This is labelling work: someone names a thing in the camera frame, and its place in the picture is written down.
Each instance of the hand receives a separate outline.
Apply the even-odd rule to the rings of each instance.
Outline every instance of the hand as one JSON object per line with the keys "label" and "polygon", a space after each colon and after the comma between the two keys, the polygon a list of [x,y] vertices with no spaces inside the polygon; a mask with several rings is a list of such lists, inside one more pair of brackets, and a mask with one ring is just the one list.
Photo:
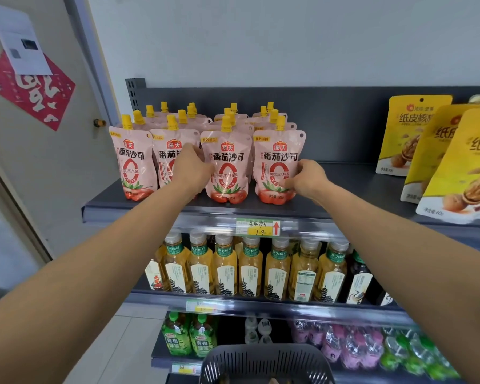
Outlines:
{"label": "hand", "polygon": [[191,197],[203,190],[215,172],[215,167],[210,163],[204,163],[198,154],[202,156],[199,148],[186,143],[174,162],[173,182],[188,188]]}
{"label": "hand", "polygon": [[297,194],[318,203],[321,191],[330,183],[326,172],[316,161],[302,159],[298,163],[297,174],[284,180],[281,186],[293,188]]}

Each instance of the white bottle cap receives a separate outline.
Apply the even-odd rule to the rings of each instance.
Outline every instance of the white bottle cap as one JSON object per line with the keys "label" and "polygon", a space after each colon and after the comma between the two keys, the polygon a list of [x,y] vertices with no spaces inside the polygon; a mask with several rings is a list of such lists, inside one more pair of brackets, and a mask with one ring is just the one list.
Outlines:
{"label": "white bottle cap", "polygon": [[190,242],[192,244],[200,244],[202,242],[205,242],[206,241],[206,235],[205,234],[201,234],[201,233],[191,233],[190,234]]}
{"label": "white bottle cap", "polygon": [[259,339],[260,343],[272,343],[272,338],[269,335],[264,335]]}
{"label": "white bottle cap", "polygon": [[266,318],[263,318],[259,323],[258,323],[258,332],[261,335],[270,335],[272,332],[272,325],[270,324],[270,321]]}
{"label": "white bottle cap", "polygon": [[307,250],[315,250],[318,248],[320,241],[315,239],[303,239],[301,240],[301,246]]}
{"label": "white bottle cap", "polygon": [[256,333],[256,331],[250,331],[245,335],[243,340],[245,343],[258,343],[258,333]]}
{"label": "white bottle cap", "polygon": [[259,245],[259,237],[256,236],[245,236],[243,238],[243,243],[250,245],[252,247]]}
{"label": "white bottle cap", "polygon": [[345,252],[349,248],[348,241],[331,241],[329,242],[329,245],[341,252]]}
{"label": "white bottle cap", "polygon": [[181,232],[177,229],[171,229],[169,234],[165,237],[167,244],[178,244],[181,241]]}
{"label": "white bottle cap", "polygon": [[245,333],[247,334],[249,331],[256,331],[258,327],[258,320],[255,316],[248,316],[245,318]]}
{"label": "white bottle cap", "polygon": [[215,242],[218,245],[229,245],[233,242],[233,237],[230,235],[215,235]]}
{"label": "white bottle cap", "polygon": [[276,248],[288,248],[290,240],[288,238],[273,238],[272,245]]}

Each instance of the yellow snack bag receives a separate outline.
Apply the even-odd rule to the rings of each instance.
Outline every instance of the yellow snack bag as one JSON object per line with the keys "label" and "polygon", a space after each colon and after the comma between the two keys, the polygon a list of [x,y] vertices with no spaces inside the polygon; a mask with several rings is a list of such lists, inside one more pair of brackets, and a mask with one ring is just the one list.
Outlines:
{"label": "yellow snack bag", "polygon": [[424,127],[451,96],[393,96],[387,114],[377,174],[407,176],[410,162]]}
{"label": "yellow snack bag", "polygon": [[420,202],[423,192],[454,137],[462,115],[468,109],[479,107],[480,105],[460,104],[444,105],[438,108],[416,146],[413,162],[409,167],[400,196],[401,201],[416,204]]}
{"label": "yellow snack bag", "polygon": [[462,116],[416,213],[454,224],[480,219],[480,109]]}

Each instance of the human arm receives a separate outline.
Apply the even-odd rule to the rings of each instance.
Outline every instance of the human arm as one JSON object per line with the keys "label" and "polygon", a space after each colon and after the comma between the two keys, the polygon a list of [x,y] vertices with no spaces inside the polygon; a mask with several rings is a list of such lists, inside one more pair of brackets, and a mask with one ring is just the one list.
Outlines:
{"label": "human arm", "polygon": [[389,294],[468,382],[480,383],[480,252],[388,213],[299,162],[286,180],[324,207]]}
{"label": "human arm", "polygon": [[183,146],[174,179],[0,300],[0,383],[63,382],[213,167]]}

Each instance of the red poster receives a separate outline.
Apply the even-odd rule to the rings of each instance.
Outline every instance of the red poster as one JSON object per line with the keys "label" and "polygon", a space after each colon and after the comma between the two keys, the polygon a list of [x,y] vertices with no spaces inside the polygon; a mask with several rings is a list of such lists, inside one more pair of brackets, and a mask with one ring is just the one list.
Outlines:
{"label": "red poster", "polygon": [[53,75],[16,75],[5,51],[0,55],[0,96],[57,130],[75,83],[45,55]]}

